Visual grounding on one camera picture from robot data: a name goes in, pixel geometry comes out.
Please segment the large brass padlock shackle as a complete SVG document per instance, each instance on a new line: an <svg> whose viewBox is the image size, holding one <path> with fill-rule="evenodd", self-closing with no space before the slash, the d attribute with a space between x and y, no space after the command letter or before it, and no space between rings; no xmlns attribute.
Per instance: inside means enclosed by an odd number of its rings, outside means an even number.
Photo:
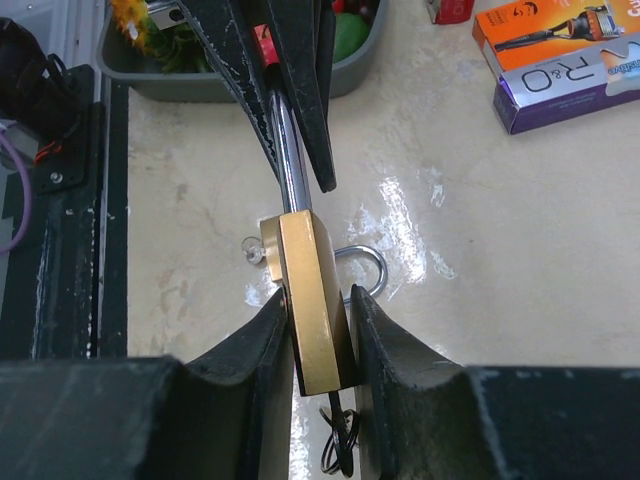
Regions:
<svg viewBox="0 0 640 480"><path fill-rule="evenodd" d="M324 301L328 307L351 303L341 293L335 259L346 254L365 254L378 266L378 280L367 291L378 296L386 287L388 267L382 255L364 245L333 250L328 231L311 211L281 214L260 222L261 237L256 257L266 262L271 281L285 289L289 303Z"/></svg>

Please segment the long-shackle brass padlock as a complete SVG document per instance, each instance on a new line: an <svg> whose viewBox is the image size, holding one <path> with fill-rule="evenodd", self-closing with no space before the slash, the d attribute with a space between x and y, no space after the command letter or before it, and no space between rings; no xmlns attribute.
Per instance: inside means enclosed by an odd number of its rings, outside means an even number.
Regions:
<svg viewBox="0 0 640 480"><path fill-rule="evenodd" d="M346 308L330 235L312 211L297 122L279 89L270 92L269 113L284 208L276 235L300 393L327 394L357 380Z"/></svg>

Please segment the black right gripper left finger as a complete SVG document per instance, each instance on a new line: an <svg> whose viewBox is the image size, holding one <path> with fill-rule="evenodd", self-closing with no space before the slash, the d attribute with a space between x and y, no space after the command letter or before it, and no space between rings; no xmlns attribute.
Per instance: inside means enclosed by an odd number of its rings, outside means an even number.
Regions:
<svg viewBox="0 0 640 480"><path fill-rule="evenodd" d="M282 292L189 363L1 366L5 479L284 479L292 348Z"/></svg>

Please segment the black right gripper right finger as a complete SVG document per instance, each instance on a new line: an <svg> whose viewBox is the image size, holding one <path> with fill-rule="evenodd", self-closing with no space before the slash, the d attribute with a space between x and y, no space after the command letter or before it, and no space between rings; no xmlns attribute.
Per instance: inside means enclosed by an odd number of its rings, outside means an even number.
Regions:
<svg viewBox="0 0 640 480"><path fill-rule="evenodd" d="M635 479L635 368L463 366L351 290L365 479Z"/></svg>

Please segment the silver keys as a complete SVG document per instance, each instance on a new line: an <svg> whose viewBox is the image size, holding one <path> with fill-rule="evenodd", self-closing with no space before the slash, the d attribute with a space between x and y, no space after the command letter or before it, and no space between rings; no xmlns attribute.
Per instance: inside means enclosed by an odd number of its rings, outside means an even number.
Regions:
<svg viewBox="0 0 640 480"><path fill-rule="evenodd" d="M321 454L321 470L327 475L354 474L354 448L358 445L360 415L353 409L343 409L338 391L328 393L329 406L320 407L319 413L329 425L331 433Z"/></svg>

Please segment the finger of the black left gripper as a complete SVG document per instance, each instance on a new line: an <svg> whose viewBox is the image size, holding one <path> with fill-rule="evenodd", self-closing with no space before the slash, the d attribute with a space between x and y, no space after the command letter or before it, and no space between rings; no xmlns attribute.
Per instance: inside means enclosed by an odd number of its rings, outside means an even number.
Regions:
<svg viewBox="0 0 640 480"><path fill-rule="evenodd" d="M243 108L274 173L278 172L269 117L265 66L254 24L258 1L184 0L178 3L199 39L208 63Z"/></svg>
<svg viewBox="0 0 640 480"><path fill-rule="evenodd" d="M290 105L322 192L336 188L328 127L336 16L330 1L264 3Z"/></svg>

